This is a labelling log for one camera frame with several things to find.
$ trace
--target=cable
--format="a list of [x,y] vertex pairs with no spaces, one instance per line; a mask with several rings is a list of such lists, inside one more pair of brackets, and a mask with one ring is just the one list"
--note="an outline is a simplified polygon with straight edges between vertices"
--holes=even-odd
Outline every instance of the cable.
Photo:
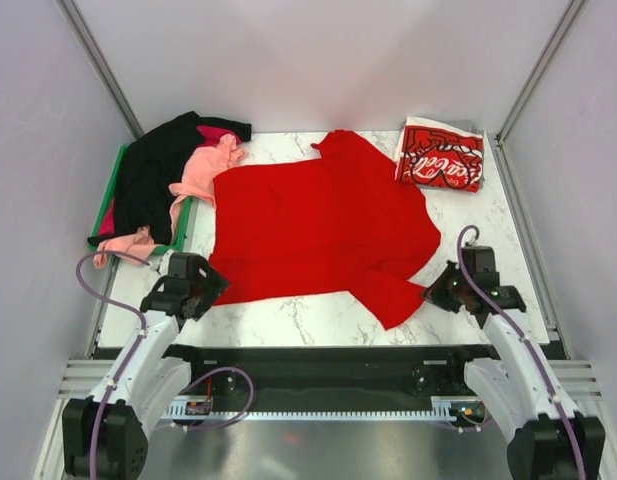
[[128,310],[129,312],[134,313],[135,315],[137,315],[137,317],[139,317],[139,323],[141,324],[139,335],[137,335],[137,338],[135,338],[134,343],[132,344],[132,346],[130,347],[130,350],[128,351],[128,354],[122,360],[117,371],[113,373],[111,382],[106,387],[106,390],[104,391],[101,401],[99,402],[99,407],[97,407],[97,412],[95,413],[95,423],[93,423],[92,436],[90,437],[89,468],[90,468],[90,479],[91,480],[97,480],[97,442],[99,441],[99,430],[101,428],[101,422],[103,420],[104,410],[106,408],[106,405],[108,404],[108,400],[110,400],[112,392],[115,389],[115,385],[117,384],[117,382],[119,382],[121,375],[124,373],[124,370],[130,363],[130,360],[132,359],[133,355],[135,354],[135,352],[139,348],[139,345],[144,339],[142,332],[145,332],[146,328],[148,327],[148,322],[146,321],[146,317],[137,308],[131,305],[125,304],[123,302],[118,302],[117,300],[113,300],[112,298],[109,298],[105,295],[100,294],[95,289],[93,289],[90,285],[88,285],[86,281],[84,280],[84,277],[81,273],[81,267],[88,259],[96,255],[101,255],[101,254],[120,255],[122,257],[135,260],[143,265],[150,265],[150,262],[147,262],[143,258],[136,257],[135,255],[131,255],[126,252],[117,252],[115,250],[100,250],[97,252],[92,252],[92,253],[88,253],[87,255],[84,255],[82,259],[79,260],[79,262],[77,262],[77,267],[75,268],[75,274],[77,275],[77,281],[79,282],[79,285],[81,285],[84,290],[86,290],[93,297],[98,298],[104,303],[107,303],[109,305],[114,305],[115,307],[123,308],[124,310]]
[[[119,382],[119,379],[123,375],[124,370],[126,369],[128,364],[132,360],[132,357],[134,356],[135,352],[139,348],[139,345],[143,341],[145,332],[146,332],[146,330],[148,328],[148,322],[147,322],[146,317],[143,314],[143,312],[141,312],[139,309],[137,309],[137,308],[135,308],[135,307],[133,307],[131,305],[128,305],[128,304],[123,303],[123,302],[119,302],[117,300],[113,300],[112,298],[107,297],[106,295],[102,295],[101,293],[99,293],[95,289],[93,289],[90,285],[88,285],[88,283],[86,283],[86,281],[84,280],[84,277],[83,277],[83,275],[81,273],[81,269],[83,267],[83,264],[88,259],[90,259],[90,258],[92,258],[92,257],[94,257],[96,255],[102,255],[102,254],[117,255],[117,256],[129,258],[131,260],[135,260],[136,262],[139,262],[140,264],[143,264],[143,265],[151,266],[150,262],[148,262],[148,261],[146,261],[146,260],[144,260],[142,258],[136,257],[135,255],[132,255],[130,253],[116,251],[116,250],[100,250],[100,251],[97,251],[97,252],[92,252],[92,253],[88,253],[88,254],[84,255],[81,258],[81,260],[79,260],[79,262],[77,262],[77,266],[75,268],[75,274],[77,276],[77,281],[79,282],[79,284],[81,285],[81,287],[84,290],[86,290],[93,297],[101,300],[104,303],[107,303],[109,305],[114,305],[115,307],[119,307],[119,308],[122,308],[124,310],[128,310],[131,313],[134,313],[139,318],[139,323],[141,325],[140,333],[137,335],[137,338],[135,338],[135,341],[133,342],[132,346],[128,350],[128,354],[122,360],[122,362],[119,365],[119,368],[117,369],[117,371],[113,373],[112,379],[111,379],[109,385],[106,387],[106,389],[104,391],[104,394],[103,394],[103,396],[101,398],[101,401],[99,402],[99,407],[97,408],[97,412],[95,413],[95,421],[93,423],[92,436],[90,437],[90,458],[89,458],[90,480],[97,480],[97,443],[99,441],[99,430],[101,429],[101,424],[102,424],[102,420],[103,420],[104,410],[106,408],[106,405],[108,404],[108,400],[110,400],[110,397],[112,396],[112,392],[114,391],[114,389],[116,387],[116,384]],[[210,372],[206,373],[202,377],[200,377],[197,380],[193,381],[184,390],[182,390],[181,393],[184,393],[184,392],[187,392],[187,391],[193,389],[199,383],[203,382],[206,379],[209,379],[215,373],[220,373],[220,372],[225,372],[225,371],[236,372],[236,373],[240,374],[242,377],[244,377],[246,379],[246,382],[248,382],[248,387],[250,389],[250,394],[248,396],[248,401],[246,402],[245,407],[237,415],[235,415],[232,418],[229,418],[228,420],[225,420],[225,421],[217,423],[217,424],[212,424],[212,425],[199,425],[199,426],[195,426],[195,427],[190,427],[189,430],[211,430],[211,429],[215,429],[215,428],[227,427],[227,426],[232,425],[232,424],[236,423],[237,421],[239,421],[248,412],[248,409],[250,409],[250,406],[252,405],[252,402],[253,402],[253,399],[254,399],[254,396],[255,396],[255,385],[254,385],[252,379],[248,376],[248,374],[246,372],[244,372],[243,370],[241,370],[240,368],[237,368],[237,367],[220,367],[220,368],[216,368],[214,370],[211,370]]]
[[568,420],[568,417],[566,416],[564,407],[561,405],[561,401],[559,400],[557,391],[554,385],[552,384],[552,381],[550,380],[548,371],[546,370],[546,367],[544,367],[544,364],[541,361],[541,358],[539,357],[537,350],[534,348],[531,342],[527,341],[526,334],[521,329],[521,327],[517,325],[517,323],[510,317],[510,315],[508,315],[503,309],[499,307],[499,305],[497,305],[488,295],[486,295],[486,293],[481,288],[479,288],[479,286],[475,283],[475,281],[470,277],[470,274],[468,273],[468,269],[466,268],[466,264],[464,263],[463,256],[461,255],[461,244],[468,230],[475,231],[475,240],[479,238],[479,228],[476,225],[467,225],[459,233],[459,237],[457,237],[457,260],[459,263],[459,268],[461,270],[461,273],[464,275],[464,278],[466,279],[466,282],[468,282],[468,285],[470,285],[472,289],[477,293],[477,295],[479,295],[488,305],[490,305],[508,323],[508,325],[510,325],[510,327],[517,333],[517,335],[519,335],[519,338],[522,340],[522,343],[524,343],[526,347],[528,348],[530,356],[532,357],[535,364],[537,365],[537,369],[539,370],[541,378],[546,384],[546,389],[548,390],[548,393],[550,394],[551,401],[554,403],[555,408],[557,409],[557,412],[559,413],[559,418],[561,419],[561,422],[564,424],[564,428],[566,429],[568,440],[570,440],[570,445],[572,447],[573,455],[575,457],[575,463],[577,465],[577,475],[579,477],[579,480],[586,480],[586,469],[584,466],[584,459],[581,454],[581,447],[579,445],[579,442],[577,441],[577,437],[575,436],[575,431],[573,430],[572,425],[570,425],[570,421]]
[[[198,379],[196,379],[194,382],[192,382],[190,385],[188,385],[186,388],[184,388],[181,391],[181,393],[184,394],[184,393],[192,390],[193,388],[195,388],[197,385],[199,385],[204,380],[212,377],[213,375],[215,375],[217,373],[221,373],[221,372],[235,372],[235,373],[238,373],[239,375],[241,375],[242,377],[244,377],[244,379],[248,383],[248,389],[249,389],[248,401],[246,401],[246,405],[235,416],[230,417],[228,420],[224,420],[223,422],[213,423],[213,424],[210,424],[210,425],[206,425],[205,423],[202,424],[202,425],[190,425],[187,428],[182,427],[183,430],[185,430],[187,432],[190,432],[190,431],[194,432],[194,431],[197,431],[197,430],[214,430],[216,428],[228,427],[229,425],[237,423],[244,415],[246,415],[248,413],[248,410],[250,410],[252,402],[253,402],[253,400],[255,398],[255,384],[253,383],[252,378],[250,378],[250,376],[246,372],[244,372],[241,368],[238,368],[238,367],[219,367],[219,368],[215,368],[214,370],[211,370],[208,373],[206,373],[206,374],[202,375],[201,377],[199,377]],[[179,426],[179,425],[177,425],[176,423],[172,422],[170,424],[160,425],[159,427],[155,428],[155,430],[163,430],[164,428],[167,428],[168,426]]]

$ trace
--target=marble surface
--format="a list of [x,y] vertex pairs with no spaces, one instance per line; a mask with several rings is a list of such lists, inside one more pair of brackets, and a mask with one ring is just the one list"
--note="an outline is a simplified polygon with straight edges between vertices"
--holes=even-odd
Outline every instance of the marble surface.
[[[360,132],[387,156],[393,156],[399,132]],[[247,145],[243,164],[284,163],[316,158],[310,144],[325,133],[257,134]],[[495,161],[487,141],[484,154],[484,185],[476,194],[424,189],[428,212],[442,233],[442,242],[430,262],[413,277],[429,285],[443,271],[446,260],[455,260],[459,231],[474,223],[481,229],[481,242],[495,249],[497,268],[504,285],[519,289],[531,318],[532,333],[541,343],[548,334],[519,244]],[[185,249],[208,256],[215,234],[214,209],[195,201]],[[121,262],[112,287],[112,297],[139,305],[157,280],[147,267]],[[99,346],[121,347],[134,328],[136,317],[109,307]],[[488,343],[474,319],[465,311],[455,315],[424,304],[401,326],[384,330],[377,319],[350,293],[276,298],[213,307],[199,322],[188,321],[177,343],[204,347],[302,347],[460,345]]]

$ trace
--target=shirt sleeve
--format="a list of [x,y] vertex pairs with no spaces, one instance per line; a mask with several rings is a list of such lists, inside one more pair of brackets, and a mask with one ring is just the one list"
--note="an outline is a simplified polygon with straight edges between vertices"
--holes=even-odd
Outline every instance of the shirt sleeve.
[[424,287],[376,268],[365,270],[349,291],[386,330],[404,323],[424,301]]

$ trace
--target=red shirt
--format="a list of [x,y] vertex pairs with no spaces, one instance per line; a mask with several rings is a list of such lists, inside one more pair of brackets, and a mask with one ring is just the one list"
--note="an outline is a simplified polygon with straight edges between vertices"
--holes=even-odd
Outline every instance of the red shirt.
[[321,158],[215,178],[210,262],[231,284],[217,304],[348,290],[395,327],[421,305],[423,287],[408,279],[439,246],[425,197],[354,132],[313,147]]

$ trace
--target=gray wall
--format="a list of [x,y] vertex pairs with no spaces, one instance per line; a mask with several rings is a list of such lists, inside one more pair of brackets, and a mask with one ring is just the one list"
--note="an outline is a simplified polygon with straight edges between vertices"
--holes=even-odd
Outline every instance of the gray wall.
[[617,0],[588,2],[513,132],[560,324],[617,427]]
[[145,130],[499,128],[568,0],[76,0]]
[[0,0],[0,479],[32,478],[83,348],[94,303],[74,266],[129,139],[54,0]]

